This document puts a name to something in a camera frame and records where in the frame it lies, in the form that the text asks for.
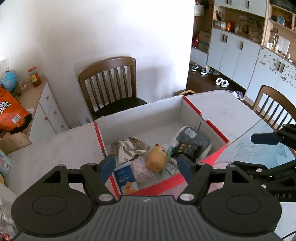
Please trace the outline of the red cardboard box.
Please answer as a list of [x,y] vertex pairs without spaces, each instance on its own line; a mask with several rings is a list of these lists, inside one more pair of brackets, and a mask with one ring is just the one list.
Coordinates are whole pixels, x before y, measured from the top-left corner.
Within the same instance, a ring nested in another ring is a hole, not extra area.
[[114,142],[136,138],[151,148],[171,145],[172,139],[184,126],[203,133],[212,143],[208,154],[200,161],[213,165],[229,140],[210,120],[205,120],[201,109],[185,96],[175,96],[136,108],[105,116],[94,122],[99,145],[106,155]]

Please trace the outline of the silver foil bag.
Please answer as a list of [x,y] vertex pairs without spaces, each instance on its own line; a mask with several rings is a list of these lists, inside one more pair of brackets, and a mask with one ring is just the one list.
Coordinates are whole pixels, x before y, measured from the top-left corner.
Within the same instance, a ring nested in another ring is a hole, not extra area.
[[145,154],[149,149],[150,146],[133,137],[114,142],[111,145],[111,153],[115,156],[116,166],[120,166]]

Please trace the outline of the wooden chair at right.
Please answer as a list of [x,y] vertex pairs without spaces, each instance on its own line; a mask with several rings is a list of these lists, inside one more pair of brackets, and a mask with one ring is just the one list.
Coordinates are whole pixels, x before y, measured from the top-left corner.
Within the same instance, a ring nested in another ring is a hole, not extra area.
[[295,106],[276,89],[262,85],[252,110],[273,130],[295,124]]

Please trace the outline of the black brown snack packet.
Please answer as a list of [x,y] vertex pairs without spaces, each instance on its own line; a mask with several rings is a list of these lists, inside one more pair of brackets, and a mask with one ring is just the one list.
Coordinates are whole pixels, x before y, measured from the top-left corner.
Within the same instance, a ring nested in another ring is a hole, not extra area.
[[179,142],[177,147],[174,148],[173,157],[178,157],[180,155],[184,155],[192,162],[196,162],[196,160],[201,155],[202,146],[195,144],[187,144],[185,142]]

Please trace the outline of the orange snack bag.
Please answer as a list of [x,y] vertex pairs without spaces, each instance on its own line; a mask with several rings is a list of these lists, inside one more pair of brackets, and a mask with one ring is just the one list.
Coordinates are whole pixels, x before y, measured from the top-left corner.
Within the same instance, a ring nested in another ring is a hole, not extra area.
[[32,117],[27,110],[1,85],[1,129],[9,133],[22,132]]

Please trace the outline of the white wall cabinet unit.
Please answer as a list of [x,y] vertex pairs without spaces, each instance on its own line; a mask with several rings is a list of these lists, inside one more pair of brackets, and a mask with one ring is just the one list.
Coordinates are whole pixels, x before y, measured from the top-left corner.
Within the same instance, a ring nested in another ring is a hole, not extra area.
[[295,1],[199,1],[190,61],[255,101],[268,85],[295,102]]

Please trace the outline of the white low sideboard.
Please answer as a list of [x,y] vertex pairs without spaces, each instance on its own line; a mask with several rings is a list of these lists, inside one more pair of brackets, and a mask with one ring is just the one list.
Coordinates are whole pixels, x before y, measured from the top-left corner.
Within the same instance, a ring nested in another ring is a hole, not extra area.
[[51,138],[69,130],[53,97],[46,77],[40,77],[41,84],[32,83],[22,92],[19,102],[32,114],[32,121],[23,131],[32,143]]

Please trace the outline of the white hanging tote bag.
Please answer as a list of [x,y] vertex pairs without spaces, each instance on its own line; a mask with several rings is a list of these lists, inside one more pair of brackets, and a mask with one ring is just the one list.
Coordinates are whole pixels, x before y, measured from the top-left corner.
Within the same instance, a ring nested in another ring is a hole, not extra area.
[[204,11],[204,6],[198,0],[195,0],[194,16],[203,16]]

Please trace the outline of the red lidded sauce jar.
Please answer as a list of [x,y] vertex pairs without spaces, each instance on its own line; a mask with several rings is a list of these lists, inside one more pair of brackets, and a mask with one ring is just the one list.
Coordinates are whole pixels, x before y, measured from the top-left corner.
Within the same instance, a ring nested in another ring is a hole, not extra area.
[[41,84],[41,79],[37,73],[36,67],[32,67],[28,70],[28,74],[31,78],[34,87],[37,87]]

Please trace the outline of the blue white small packet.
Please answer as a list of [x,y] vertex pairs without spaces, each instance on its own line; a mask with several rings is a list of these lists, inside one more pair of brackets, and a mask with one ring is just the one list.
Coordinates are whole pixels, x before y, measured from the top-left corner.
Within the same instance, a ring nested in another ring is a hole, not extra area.
[[114,169],[114,176],[123,195],[130,195],[139,190],[130,162],[116,167]]

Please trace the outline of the pale purple packet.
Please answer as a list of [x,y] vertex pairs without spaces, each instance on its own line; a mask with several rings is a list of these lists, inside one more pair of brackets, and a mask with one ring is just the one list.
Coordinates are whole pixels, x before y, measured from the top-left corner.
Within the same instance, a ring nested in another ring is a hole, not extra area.
[[146,181],[156,179],[155,174],[146,167],[146,160],[146,157],[141,155],[138,156],[136,159],[132,160],[130,163],[132,173],[138,184],[142,184]]

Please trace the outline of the blue round toy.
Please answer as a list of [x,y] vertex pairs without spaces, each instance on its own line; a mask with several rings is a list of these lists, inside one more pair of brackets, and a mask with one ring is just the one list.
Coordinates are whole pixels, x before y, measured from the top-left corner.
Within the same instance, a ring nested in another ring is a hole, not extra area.
[[4,78],[1,80],[1,85],[8,91],[13,91],[18,83],[14,73],[7,71]]

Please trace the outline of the white chicken sausage packet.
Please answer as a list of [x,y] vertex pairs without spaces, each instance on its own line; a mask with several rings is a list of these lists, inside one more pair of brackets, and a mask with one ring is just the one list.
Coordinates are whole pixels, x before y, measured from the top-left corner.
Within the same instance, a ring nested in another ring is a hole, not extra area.
[[170,160],[168,161],[167,165],[166,165],[166,170],[169,172],[170,175],[175,176],[178,173],[180,173],[180,171],[178,170],[178,164],[177,164],[177,160],[174,158],[170,158]]

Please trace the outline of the wooden chair behind box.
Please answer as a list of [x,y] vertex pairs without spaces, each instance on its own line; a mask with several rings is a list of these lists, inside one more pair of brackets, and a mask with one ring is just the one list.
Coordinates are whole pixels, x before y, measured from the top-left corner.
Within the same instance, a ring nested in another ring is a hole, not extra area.
[[100,60],[78,75],[78,83],[94,121],[146,104],[137,97],[136,76],[133,57]]

